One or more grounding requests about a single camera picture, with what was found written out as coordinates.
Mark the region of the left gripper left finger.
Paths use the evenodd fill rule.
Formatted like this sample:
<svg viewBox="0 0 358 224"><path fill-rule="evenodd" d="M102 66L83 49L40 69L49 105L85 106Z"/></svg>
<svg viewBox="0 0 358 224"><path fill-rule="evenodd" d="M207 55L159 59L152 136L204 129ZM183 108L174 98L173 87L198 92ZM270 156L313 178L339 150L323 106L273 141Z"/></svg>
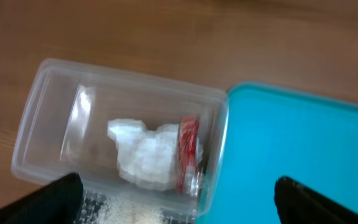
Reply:
<svg viewBox="0 0 358 224"><path fill-rule="evenodd" d="M77 173L0 208L0 224L72 224L82 206L83 183Z"/></svg>

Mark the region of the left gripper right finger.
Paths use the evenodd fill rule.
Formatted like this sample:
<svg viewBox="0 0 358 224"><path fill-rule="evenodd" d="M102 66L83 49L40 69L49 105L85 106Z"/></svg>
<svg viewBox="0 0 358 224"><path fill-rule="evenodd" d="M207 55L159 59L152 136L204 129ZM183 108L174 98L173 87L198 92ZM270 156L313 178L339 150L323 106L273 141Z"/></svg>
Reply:
<svg viewBox="0 0 358 224"><path fill-rule="evenodd" d="M274 202L282 224L358 224L358 214L287 176L276 181Z"/></svg>

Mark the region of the white napkin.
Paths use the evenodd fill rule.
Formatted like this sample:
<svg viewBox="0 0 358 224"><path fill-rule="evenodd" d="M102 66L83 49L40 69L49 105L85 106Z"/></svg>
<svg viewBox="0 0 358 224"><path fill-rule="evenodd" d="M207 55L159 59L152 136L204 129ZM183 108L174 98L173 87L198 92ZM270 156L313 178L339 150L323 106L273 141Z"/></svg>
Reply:
<svg viewBox="0 0 358 224"><path fill-rule="evenodd" d="M120 177L147 190L176 190L179 125L149 130L141 120L110 120L108 136L116 144Z"/></svg>

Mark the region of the red snack wrapper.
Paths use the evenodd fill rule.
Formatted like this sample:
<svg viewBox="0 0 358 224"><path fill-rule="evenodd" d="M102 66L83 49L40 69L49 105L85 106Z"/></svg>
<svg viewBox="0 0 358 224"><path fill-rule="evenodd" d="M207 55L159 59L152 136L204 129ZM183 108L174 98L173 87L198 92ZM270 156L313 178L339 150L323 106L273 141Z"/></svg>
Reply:
<svg viewBox="0 0 358 224"><path fill-rule="evenodd" d="M203 179L203 150L198 138L199 117L187 116L181 119L177 138L177 179L179 194L197 197Z"/></svg>

